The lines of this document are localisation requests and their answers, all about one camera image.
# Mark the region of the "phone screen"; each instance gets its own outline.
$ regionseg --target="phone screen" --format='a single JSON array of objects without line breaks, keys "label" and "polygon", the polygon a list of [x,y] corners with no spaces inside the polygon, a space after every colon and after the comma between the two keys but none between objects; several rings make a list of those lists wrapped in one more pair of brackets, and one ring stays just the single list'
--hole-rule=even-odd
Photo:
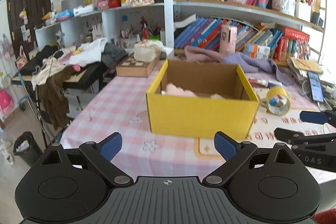
[{"label": "phone screen", "polygon": [[318,74],[313,72],[308,72],[310,88],[311,88],[311,96],[316,102],[323,102],[323,93],[322,87],[320,83],[320,77]]}]

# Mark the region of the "purple garment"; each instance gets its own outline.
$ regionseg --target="purple garment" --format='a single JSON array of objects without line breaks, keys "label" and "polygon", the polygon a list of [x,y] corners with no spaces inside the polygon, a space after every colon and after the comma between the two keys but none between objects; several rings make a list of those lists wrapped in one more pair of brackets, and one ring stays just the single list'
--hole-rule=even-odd
[{"label": "purple garment", "polygon": [[245,73],[258,72],[260,70],[267,73],[274,73],[277,80],[284,85],[294,84],[290,77],[278,69],[277,64],[273,60],[254,59],[241,52],[235,52],[224,57],[223,63],[240,65]]}]

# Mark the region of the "brown garment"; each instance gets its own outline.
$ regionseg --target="brown garment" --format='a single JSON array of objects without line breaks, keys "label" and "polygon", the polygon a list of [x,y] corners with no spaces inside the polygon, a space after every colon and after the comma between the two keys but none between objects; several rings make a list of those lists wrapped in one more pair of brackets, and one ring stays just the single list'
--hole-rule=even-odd
[{"label": "brown garment", "polygon": [[38,86],[38,95],[41,104],[49,114],[51,123],[56,130],[58,127],[65,128],[69,123],[68,99],[65,98],[62,90],[63,82],[74,73],[72,66],[49,77],[44,85]]}]

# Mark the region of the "tape roll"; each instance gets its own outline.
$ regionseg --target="tape roll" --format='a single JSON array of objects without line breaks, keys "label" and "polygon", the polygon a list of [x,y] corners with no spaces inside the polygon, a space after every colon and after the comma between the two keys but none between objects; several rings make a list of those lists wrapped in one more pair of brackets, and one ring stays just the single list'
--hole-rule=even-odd
[{"label": "tape roll", "polygon": [[291,101],[286,90],[274,86],[266,95],[267,111],[274,115],[285,115],[291,108]]}]

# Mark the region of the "trash can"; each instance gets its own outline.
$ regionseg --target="trash can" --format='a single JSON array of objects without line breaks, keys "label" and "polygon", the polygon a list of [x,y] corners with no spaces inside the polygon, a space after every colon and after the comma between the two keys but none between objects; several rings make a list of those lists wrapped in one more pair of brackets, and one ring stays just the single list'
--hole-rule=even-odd
[{"label": "trash can", "polygon": [[[17,148],[24,142],[28,142],[28,148],[17,152]],[[41,148],[37,145],[34,136],[30,131],[24,132],[20,137],[18,137],[14,143],[13,154],[15,156],[20,156],[25,163],[30,167],[37,161],[37,159],[42,155]]]}]

